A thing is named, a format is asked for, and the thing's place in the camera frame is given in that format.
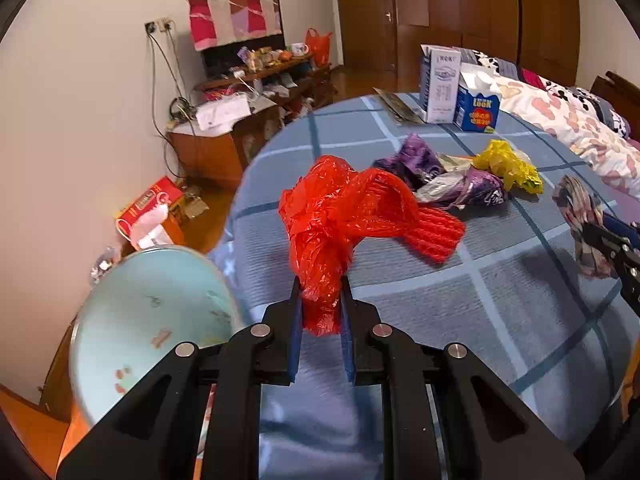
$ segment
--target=orange bag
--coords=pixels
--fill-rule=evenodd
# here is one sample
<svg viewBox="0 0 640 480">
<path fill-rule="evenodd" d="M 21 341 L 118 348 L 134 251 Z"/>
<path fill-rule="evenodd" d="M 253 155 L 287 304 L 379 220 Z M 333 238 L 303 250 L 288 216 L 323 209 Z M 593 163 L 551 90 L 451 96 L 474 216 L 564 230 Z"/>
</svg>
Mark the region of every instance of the orange bag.
<svg viewBox="0 0 640 480">
<path fill-rule="evenodd" d="M 314 55 L 314 60 L 317 67 L 321 67 L 329 63 L 329 51 L 331 50 L 331 36 L 332 32 L 329 32 L 326 36 L 320 36 L 318 31 L 314 28 L 309 28 L 306 31 L 305 43 L 309 47 L 309 52 Z"/>
<path fill-rule="evenodd" d="M 396 237 L 418 225 L 418 205 L 402 180 L 377 168 L 358 173 L 332 155 L 282 192 L 278 212 L 303 287 L 303 325 L 316 335 L 339 332 L 340 278 L 353 248 L 364 237 Z"/>
</svg>

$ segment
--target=metal screw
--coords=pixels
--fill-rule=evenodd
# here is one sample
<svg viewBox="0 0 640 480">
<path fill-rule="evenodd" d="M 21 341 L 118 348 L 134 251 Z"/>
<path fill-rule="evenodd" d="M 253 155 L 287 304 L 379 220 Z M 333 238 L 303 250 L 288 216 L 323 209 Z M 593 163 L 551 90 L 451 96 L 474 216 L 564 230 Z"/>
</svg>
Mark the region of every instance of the metal screw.
<svg viewBox="0 0 640 480">
<path fill-rule="evenodd" d="M 466 347 L 461 345 L 460 343 L 453 343 L 453 345 L 449 345 L 447 348 L 447 352 L 451 357 L 455 357 L 456 359 L 462 359 L 466 356 Z"/>
<path fill-rule="evenodd" d="M 175 354 L 178 357 L 189 357 L 193 354 L 195 350 L 195 346 L 191 343 L 180 343 L 177 347 L 175 347 Z"/>
<path fill-rule="evenodd" d="M 265 325 L 264 323 L 258 323 L 257 325 L 253 325 L 251 327 L 251 335 L 256 337 L 265 337 L 269 335 L 271 332 L 271 327 L 269 325 Z"/>
<path fill-rule="evenodd" d="M 372 332 L 378 337 L 389 337 L 394 330 L 385 323 L 377 324 L 373 327 Z"/>
</svg>

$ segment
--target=white mug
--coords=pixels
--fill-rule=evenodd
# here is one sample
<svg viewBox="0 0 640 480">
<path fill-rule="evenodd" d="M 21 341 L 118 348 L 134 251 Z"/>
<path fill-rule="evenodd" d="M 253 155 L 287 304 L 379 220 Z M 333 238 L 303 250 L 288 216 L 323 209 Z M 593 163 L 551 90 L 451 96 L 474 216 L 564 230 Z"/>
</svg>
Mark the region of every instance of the white mug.
<svg viewBox="0 0 640 480">
<path fill-rule="evenodd" d="M 296 57 L 301 57 L 309 53 L 309 46 L 306 43 L 291 43 L 291 53 Z"/>
</svg>

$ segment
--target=blue plaid tablecloth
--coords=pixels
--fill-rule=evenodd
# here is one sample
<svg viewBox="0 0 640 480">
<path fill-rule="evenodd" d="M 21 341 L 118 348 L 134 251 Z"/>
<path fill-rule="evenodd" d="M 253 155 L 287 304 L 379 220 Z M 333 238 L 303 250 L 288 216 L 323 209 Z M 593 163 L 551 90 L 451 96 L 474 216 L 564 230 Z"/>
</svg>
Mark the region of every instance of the blue plaid tablecloth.
<svg viewBox="0 0 640 480">
<path fill-rule="evenodd" d="M 401 98 L 417 107 L 416 94 Z M 501 112 L 496 135 L 450 124 L 398 126 L 373 96 L 322 108 L 284 128 L 251 163 L 210 257 L 245 321 L 259 321 L 268 304 L 289 297 L 294 278 L 277 213 L 282 190 L 320 155 L 340 156 L 361 171 L 395 153 L 412 132 L 449 155 L 508 140 L 538 167 L 545 192 L 465 209 L 465 237 L 441 267 L 397 239 L 366 238 L 348 272 L 354 297 L 375 304 L 383 321 L 417 342 L 463 342 L 575 449 L 619 391 L 640 327 L 619 282 L 578 274 L 573 239 L 551 195 L 569 173 L 614 214 L 616 201 L 578 156 L 531 124 Z M 338 336 L 305 333 L 296 383 L 263 388 L 260 474 L 382 478 L 382 425 L 379 387 L 347 382 Z"/>
</svg>

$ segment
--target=power outlet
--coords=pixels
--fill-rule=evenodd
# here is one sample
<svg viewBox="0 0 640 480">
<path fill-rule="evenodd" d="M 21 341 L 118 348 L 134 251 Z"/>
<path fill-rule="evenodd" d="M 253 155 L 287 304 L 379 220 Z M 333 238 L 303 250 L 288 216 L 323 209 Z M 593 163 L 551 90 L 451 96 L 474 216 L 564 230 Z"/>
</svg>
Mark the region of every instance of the power outlet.
<svg viewBox="0 0 640 480">
<path fill-rule="evenodd" d="M 171 18 L 159 18 L 156 20 L 158 23 L 158 30 L 160 32 L 166 32 L 173 28 L 173 20 Z"/>
</svg>

